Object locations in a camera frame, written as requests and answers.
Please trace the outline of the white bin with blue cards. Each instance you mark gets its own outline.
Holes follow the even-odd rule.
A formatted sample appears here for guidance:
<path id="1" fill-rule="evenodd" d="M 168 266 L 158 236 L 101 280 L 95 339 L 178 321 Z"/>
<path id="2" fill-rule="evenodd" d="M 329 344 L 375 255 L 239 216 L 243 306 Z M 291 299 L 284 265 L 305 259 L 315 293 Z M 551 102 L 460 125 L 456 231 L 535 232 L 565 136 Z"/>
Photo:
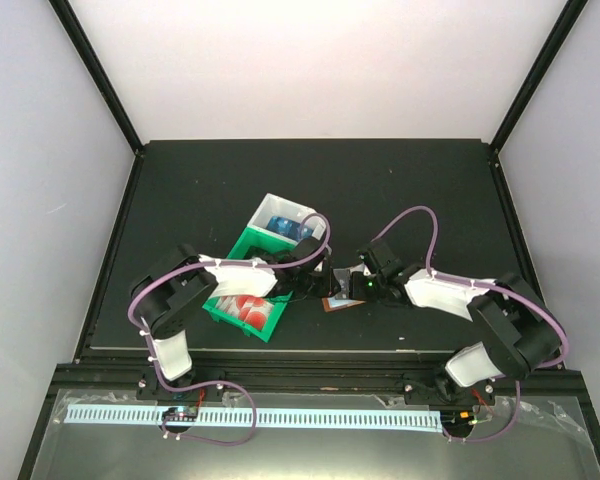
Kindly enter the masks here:
<path id="1" fill-rule="evenodd" d="M 293 245 L 308 237 L 320 240 L 326 232 L 313 208 L 272 193 L 264 196 L 247 227 Z"/>

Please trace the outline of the brown leather card holder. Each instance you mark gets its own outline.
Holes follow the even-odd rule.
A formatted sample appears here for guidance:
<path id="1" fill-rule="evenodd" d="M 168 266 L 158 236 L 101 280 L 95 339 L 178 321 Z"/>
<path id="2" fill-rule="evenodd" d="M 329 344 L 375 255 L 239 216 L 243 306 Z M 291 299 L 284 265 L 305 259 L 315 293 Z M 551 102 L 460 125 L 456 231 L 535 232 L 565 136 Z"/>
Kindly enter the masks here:
<path id="1" fill-rule="evenodd" d="M 322 299 L 322 305 L 323 305 L 324 311 L 327 313 L 343 310 L 346 308 L 352 308 L 352 307 L 360 306 L 363 304 L 364 304 L 364 301 L 351 300 L 351 299 L 338 299 L 335 297 L 329 297 L 329 298 Z"/>

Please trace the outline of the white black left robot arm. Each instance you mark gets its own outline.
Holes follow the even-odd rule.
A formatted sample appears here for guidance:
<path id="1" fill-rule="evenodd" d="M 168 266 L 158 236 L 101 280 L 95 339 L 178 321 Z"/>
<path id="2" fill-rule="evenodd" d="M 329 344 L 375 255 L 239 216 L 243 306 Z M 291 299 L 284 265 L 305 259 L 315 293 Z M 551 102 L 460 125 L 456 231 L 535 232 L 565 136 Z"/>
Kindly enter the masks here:
<path id="1" fill-rule="evenodd" d="M 326 298 L 341 290 L 329 247 L 314 237 L 285 241 L 246 240 L 232 258 L 214 258 L 183 244 L 131 289 L 127 315 L 149 347 L 159 386 L 173 399 L 187 397 L 195 376 L 186 329 L 210 299 L 250 296 L 284 300 L 290 295 Z"/>

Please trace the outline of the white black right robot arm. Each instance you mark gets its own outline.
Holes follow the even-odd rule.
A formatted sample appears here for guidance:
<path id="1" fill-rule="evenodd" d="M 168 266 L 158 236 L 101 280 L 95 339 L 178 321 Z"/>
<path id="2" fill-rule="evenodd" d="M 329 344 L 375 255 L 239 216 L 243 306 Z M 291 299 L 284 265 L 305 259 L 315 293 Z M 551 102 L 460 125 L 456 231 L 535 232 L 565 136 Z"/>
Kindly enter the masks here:
<path id="1" fill-rule="evenodd" d="M 351 273 L 349 298 L 438 310 L 471 323 L 477 343 L 455 353 L 434 379 L 437 396 L 456 403 L 474 384 L 491 378 L 525 379 L 564 354 L 564 329 L 518 275 L 497 280 L 407 267 L 382 239 L 358 251 L 363 267 Z"/>

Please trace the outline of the blue VIP card front stack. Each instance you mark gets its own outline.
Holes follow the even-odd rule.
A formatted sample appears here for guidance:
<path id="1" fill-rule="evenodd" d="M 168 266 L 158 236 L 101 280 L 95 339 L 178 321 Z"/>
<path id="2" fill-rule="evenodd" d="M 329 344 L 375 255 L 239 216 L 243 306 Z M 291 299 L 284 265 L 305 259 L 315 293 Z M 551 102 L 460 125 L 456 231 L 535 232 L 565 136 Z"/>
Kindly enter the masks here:
<path id="1" fill-rule="evenodd" d="M 313 229 L 306 224 L 296 221 L 289 222 L 288 237 L 295 241 L 301 241 L 304 238 L 311 237 Z"/>

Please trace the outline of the blue vip card stack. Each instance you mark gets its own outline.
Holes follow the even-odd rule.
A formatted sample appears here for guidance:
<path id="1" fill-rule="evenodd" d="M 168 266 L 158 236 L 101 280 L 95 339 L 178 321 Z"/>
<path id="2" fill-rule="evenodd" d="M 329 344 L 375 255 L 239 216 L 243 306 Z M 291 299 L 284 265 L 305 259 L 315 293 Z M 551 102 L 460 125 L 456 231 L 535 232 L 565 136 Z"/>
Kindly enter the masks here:
<path id="1" fill-rule="evenodd" d="M 286 217 L 272 216 L 267 223 L 266 229 L 270 232 L 287 237 L 290 221 L 291 220 Z"/>
<path id="2" fill-rule="evenodd" d="M 313 229 L 306 224 L 296 221 L 289 222 L 288 237 L 295 241 L 301 241 L 304 238 L 311 237 Z"/>

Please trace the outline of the blue VIP card rear stack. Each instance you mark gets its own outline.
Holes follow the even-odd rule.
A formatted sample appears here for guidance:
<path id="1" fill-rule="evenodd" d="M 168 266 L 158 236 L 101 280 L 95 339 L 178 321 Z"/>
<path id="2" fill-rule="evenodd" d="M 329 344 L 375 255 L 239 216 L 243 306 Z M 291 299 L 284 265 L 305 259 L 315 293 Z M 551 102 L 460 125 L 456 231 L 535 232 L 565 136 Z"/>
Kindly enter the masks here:
<path id="1" fill-rule="evenodd" d="M 286 217 L 272 216 L 267 223 L 266 229 L 270 232 L 287 237 L 290 221 L 291 220 Z"/>

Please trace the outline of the green bin with red cards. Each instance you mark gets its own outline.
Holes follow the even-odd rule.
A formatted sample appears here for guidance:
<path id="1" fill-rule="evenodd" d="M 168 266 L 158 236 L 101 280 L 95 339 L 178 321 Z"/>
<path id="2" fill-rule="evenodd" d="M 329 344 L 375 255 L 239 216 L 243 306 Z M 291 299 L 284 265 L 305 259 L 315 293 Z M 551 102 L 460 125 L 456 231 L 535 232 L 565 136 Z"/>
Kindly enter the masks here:
<path id="1" fill-rule="evenodd" d="M 206 301 L 203 308 L 215 322 L 224 322 L 268 343 L 290 297 L 224 296 Z"/>

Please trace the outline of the red white card stack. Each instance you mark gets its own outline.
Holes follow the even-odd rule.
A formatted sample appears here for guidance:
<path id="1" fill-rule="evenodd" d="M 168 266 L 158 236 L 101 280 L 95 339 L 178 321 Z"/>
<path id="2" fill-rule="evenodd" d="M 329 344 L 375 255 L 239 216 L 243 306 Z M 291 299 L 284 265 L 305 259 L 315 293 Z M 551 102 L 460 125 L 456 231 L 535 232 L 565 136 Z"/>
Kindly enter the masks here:
<path id="1" fill-rule="evenodd" d="M 253 296 L 226 296 L 216 303 L 221 312 L 261 331 L 273 311 L 274 305 L 269 301 Z"/>

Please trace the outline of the green bin with black cards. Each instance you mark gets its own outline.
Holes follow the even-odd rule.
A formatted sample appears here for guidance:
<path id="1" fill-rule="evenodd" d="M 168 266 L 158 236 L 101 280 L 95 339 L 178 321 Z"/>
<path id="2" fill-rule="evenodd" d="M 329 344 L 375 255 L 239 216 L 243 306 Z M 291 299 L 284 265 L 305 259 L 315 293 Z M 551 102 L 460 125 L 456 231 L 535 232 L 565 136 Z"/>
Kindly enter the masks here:
<path id="1" fill-rule="evenodd" d="M 284 257 L 297 245 L 286 237 L 268 230 L 245 227 L 225 257 L 226 262 L 244 262 L 256 257 L 269 264 L 284 264 Z"/>

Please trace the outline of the controller circuit board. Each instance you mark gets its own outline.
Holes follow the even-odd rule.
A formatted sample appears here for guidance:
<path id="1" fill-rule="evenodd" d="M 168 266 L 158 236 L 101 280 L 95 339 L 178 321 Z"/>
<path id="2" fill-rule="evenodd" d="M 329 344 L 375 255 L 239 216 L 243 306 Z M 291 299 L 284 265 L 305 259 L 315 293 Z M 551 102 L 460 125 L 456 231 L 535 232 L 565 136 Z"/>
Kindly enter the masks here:
<path id="1" fill-rule="evenodd" d="M 198 408 L 191 406 L 172 406 L 161 415 L 162 423 L 194 422 L 198 416 Z"/>
<path id="2" fill-rule="evenodd" d="M 491 421 L 493 415 L 485 410 L 449 410 L 441 411 L 441 423 L 445 426 L 477 425 Z"/>

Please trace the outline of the left controller circuit board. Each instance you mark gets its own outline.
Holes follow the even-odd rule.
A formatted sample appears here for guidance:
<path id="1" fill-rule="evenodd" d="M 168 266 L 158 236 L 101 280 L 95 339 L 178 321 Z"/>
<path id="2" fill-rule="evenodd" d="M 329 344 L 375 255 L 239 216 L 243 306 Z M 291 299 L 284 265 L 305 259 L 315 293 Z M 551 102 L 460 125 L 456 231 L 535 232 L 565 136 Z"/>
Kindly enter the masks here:
<path id="1" fill-rule="evenodd" d="M 172 406 L 161 415 L 162 423 L 194 422 L 198 416 L 198 408 L 191 406 Z"/>

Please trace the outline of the black aluminium frame rail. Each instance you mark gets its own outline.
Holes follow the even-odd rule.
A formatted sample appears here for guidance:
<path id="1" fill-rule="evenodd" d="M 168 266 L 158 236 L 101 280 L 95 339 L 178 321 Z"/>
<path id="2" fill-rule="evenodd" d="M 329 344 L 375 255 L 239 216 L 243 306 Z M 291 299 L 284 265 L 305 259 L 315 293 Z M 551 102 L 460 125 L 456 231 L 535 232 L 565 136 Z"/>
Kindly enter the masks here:
<path id="1" fill-rule="evenodd" d="M 443 354 L 432 352 L 321 351 L 194 351 L 190 372 L 174 381 L 176 387 L 207 382 L 207 399 L 220 396 L 218 383 L 229 381 L 250 393 L 396 394 L 411 403 L 439 399 L 431 393 L 441 373 Z M 142 399 L 173 403 L 193 400 L 163 389 L 142 350 L 87 350 L 71 363 L 60 364 L 50 393 L 62 389 L 133 391 Z"/>

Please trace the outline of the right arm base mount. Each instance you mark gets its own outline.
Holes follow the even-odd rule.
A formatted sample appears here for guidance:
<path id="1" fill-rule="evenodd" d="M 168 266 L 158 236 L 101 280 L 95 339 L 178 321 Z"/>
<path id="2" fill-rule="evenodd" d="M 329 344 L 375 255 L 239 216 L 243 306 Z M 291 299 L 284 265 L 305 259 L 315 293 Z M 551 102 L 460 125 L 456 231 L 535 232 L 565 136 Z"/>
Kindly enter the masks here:
<path id="1" fill-rule="evenodd" d="M 409 370 L 402 375 L 402 384 L 407 404 L 472 407 L 478 403 L 475 393 L 481 394 L 488 405 L 494 404 L 494 388 L 489 380 L 462 387 L 444 370 Z"/>

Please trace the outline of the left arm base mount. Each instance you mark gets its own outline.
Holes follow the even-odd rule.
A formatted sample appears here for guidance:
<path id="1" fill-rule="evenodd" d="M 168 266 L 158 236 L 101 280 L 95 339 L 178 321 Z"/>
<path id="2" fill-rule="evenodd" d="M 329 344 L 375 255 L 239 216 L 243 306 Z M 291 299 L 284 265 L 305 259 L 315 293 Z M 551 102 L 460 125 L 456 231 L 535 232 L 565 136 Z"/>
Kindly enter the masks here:
<path id="1" fill-rule="evenodd" d="M 138 382 L 136 398 L 138 400 L 156 401 L 159 404 L 175 404 L 183 402 L 185 404 L 195 403 L 202 399 L 203 401 L 219 402 L 226 388 L 218 386 L 218 380 L 226 379 L 226 371 L 218 368 L 194 367 L 190 372 L 175 380 L 167 380 L 166 383 L 176 389 L 189 387 L 190 385 L 213 381 L 211 386 L 206 386 L 200 390 L 187 390 L 183 392 L 172 392 L 165 389 L 156 377 L 153 368 L 146 368 Z"/>

